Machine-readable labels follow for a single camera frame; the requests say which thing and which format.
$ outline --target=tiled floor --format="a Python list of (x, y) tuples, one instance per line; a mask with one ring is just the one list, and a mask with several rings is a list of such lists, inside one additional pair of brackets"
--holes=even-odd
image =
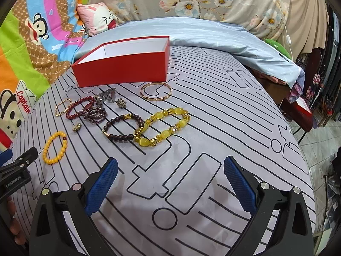
[[(294, 133), (299, 126), (295, 122), (288, 122)], [(304, 131), (301, 129), (295, 134), (299, 140)], [(341, 146), (341, 122), (330, 120), (326, 127), (312, 129), (306, 134), (300, 143), (300, 148), (308, 165), (309, 174), (313, 183), (316, 229), (324, 220), (323, 214), (326, 206), (326, 189), (323, 175), (328, 174), (330, 162), (334, 159), (334, 153)]]

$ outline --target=pink pillow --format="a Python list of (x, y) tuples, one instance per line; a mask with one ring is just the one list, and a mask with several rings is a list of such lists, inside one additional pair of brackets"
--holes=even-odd
[(103, 2), (93, 5), (78, 4), (77, 12), (90, 36), (115, 28), (118, 25), (117, 17)]

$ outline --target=human hand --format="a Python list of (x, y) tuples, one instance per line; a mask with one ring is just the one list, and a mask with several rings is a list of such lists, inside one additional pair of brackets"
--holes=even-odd
[(10, 223), (10, 231), (15, 236), (14, 241), (18, 245), (23, 245), (26, 242), (26, 237), (19, 222), (14, 218), (16, 207), (11, 196), (7, 198), (7, 209), (12, 218)]

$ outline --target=yellow cat's eye bracelet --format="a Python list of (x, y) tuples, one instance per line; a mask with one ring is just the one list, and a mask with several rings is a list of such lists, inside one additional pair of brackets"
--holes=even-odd
[(185, 127), (187, 125), (187, 122), (191, 119), (190, 115), (188, 114), (188, 111), (184, 110), (183, 108), (170, 108), (165, 109), (162, 112), (157, 112), (156, 114), (152, 115), (150, 118), (148, 118), (145, 121), (145, 124), (147, 126), (150, 126), (154, 121), (158, 119), (162, 119), (163, 117), (171, 114), (177, 114), (182, 115), (182, 119), (176, 123), (174, 126), (170, 127), (167, 130), (164, 130), (161, 132), (161, 134), (156, 135), (155, 137), (151, 138), (150, 140), (144, 137), (141, 137), (141, 133), (145, 131), (145, 128), (140, 128), (135, 130), (134, 134), (134, 140), (139, 143), (141, 146), (156, 146), (157, 143), (165, 140), (168, 138), (171, 134), (174, 134), (175, 132), (179, 131), (182, 127)]
[[(59, 154), (57, 155), (57, 157), (53, 158), (53, 159), (48, 159), (47, 158), (47, 151), (48, 148), (50, 147), (51, 142), (58, 136), (61, 136), (63, 138), (63, 144), (62, 144), (62, 148), (60, 149)], [(50, 136), (50, 138), (48, 139), (47, 143), (45, 144), (44, 150), (43, 150), (43, 160), (45, 163), (47, 164), (53, 164), (58, 162), (63, 156), (64, 156), (64, 152), (66, 150), (66, 148), (68, 147), (68, 141), (66, 139), (66, 134), (62, 131), (58, 131), (55, 132), (52, 136)]]

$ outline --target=green cushion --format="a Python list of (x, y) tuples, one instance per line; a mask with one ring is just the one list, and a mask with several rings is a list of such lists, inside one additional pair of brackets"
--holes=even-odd
[(279, 44), (277, 41), (274, 41), (272, 39), (266, 39), (265, 43), (271, 45), (272, 47), (274, 47), (277, 51), (279, 51), (281, 54), (283, 54), (284, 56), (286, 56), (288, 59), (292, 60), (291, 55), (288, 53), (288, 51), (281, 45)]

